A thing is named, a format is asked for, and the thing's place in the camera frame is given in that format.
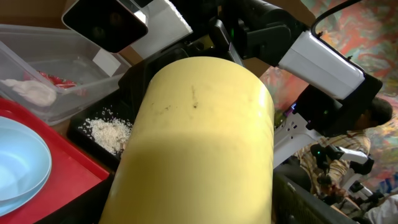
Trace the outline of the light blue plate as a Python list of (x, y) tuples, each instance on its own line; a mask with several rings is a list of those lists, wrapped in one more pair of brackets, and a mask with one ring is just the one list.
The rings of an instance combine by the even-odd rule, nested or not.
[(45, 141), (26, 125), (1, 117), (1, 216), (17, 210), (49, 179), (52, 156)]

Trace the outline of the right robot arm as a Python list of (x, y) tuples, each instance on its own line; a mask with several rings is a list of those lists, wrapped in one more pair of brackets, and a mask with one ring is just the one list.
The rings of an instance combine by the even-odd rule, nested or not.
[(188, 1), (183, 13), (193, 34), (130, 68), (121, 91), (137, 110), (152, 77), (166, 65), (196, 56), (219, 57), (242, 64), (257, 58), (308, 83), (294, 111), (307, 128), (332, 137), (353, 130), (382, 82), (330, 47), (314, 26), (298, 20), (279, 1)]

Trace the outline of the rice and food scraps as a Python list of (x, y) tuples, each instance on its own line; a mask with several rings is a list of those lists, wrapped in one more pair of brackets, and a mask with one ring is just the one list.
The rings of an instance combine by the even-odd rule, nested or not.
[(111, 111), (112, 107), (102, 107), (93, 118), (86, 118), (78, 126), (90, 140), (113, 154), (120, 156), (126, 147), (133, 124), (129, 119), (119, 118), (119, 113)]

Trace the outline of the yellow plastic cup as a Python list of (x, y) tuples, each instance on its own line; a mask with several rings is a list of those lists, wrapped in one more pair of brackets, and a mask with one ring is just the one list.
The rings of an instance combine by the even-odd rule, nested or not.
[(190, 57), (150, 81), (101, 223), (270, 223), (274, 104), (248, 69)]

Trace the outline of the red sauce packet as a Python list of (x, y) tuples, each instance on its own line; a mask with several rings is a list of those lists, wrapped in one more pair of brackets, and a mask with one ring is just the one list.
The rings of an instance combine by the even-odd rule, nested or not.
[(80, 83), (68, 80), (68, 79), (64, 79), (64, 78), (60, 78), (60, 77), (56, 77), (53, 75), (50, 75), (48, 73), (45, 72), (41, 72), (38, 71), (38, 73), (43, 76), (46, 80), (48, 80), (50, 83), (52, 83), (54, 86), (61, 88), (61, 89), (69, 89), (69, 88), (74, 88), (77, 86), (80, 86)]

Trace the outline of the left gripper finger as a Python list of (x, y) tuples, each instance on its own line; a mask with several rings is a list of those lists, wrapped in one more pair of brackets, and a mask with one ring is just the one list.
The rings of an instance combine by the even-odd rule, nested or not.
[(273, 174), (272, 212), (276, 224), (356, 224), (280, 174)]

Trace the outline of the white napkin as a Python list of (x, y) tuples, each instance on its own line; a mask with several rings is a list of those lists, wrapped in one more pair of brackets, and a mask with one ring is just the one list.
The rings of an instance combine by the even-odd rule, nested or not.
[(46, 107), (51, 106), (57, 99), (55, 90), (36, 80), (6, 79), (1, 80), (1, 83), (10, 89), (8, 93), (3, 94), (4, 97), (12, 101), (25, 100), (33, 105)]

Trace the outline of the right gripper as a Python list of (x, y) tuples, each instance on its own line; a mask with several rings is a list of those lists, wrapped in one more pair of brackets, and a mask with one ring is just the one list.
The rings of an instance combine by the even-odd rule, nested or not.
[(125, 103), (140, 103), (152, 77), (166, 65), (180, 59), (218, 57), (243, 65), (221, 19), (212, 18), (207, 31), (197, 40), (183, 39), (129, 68), (118, 82), (119, 99)]

